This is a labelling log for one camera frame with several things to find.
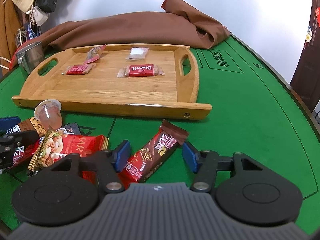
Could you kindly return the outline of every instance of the jelly cup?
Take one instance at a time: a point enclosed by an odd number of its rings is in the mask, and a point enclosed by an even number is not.
[[[49,126],[54,130],[61,128],[61,103],[55,99],[48,99],[41,102],[35,109],[35,118],[48,130]]]

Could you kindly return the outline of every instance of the dark wooden door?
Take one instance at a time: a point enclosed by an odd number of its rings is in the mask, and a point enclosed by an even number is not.
[[[306,42],[290,83],[311,112],[320,100],[320,27],[316,18],[318,7],[320,7],[320,0],[312,0],[309,22],[312,40],[309,43]]]

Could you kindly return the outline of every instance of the jelly cup lid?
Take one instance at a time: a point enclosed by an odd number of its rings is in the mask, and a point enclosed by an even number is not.
[[[47,106],[47,107],[56,106],[56,107],[59,108],[59,111],[61,111],[61,103],[58,100],[56,100],[56,99],[48,99],[48,100],[42,101],[39,105],[36,106],[36,109],[35,109],[35,118],[38,121],[40,121],[39,117],[38,117],[38,114],[40,113],[41,109],[44,106]]]

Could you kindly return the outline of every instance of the white wall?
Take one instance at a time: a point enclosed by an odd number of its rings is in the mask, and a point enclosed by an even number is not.
[[[163,11],[164,0],[58,0],[44,30],[66,22],[134,11]],[[312,0],[185,0],[219,20],[287,82],[296,69]]]

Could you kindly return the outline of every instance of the blue gripper pad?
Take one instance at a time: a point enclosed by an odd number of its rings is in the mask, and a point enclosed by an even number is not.
[[[191,143],[183,143],[182,157],[193,173],[197,173],[200,168],[200,165],[198,164],[199,154],[199,151]]]
[[[18,116],[0,118],[0,131],[7,131],[21,122]]]
[[[128,140],[124,140],[116,149],[113,150],[112,155],[114,155],[116,159],[113,167],[116,172],[121,172],[124,169],[129,157],[131,156],[131,152],[131,145]]]

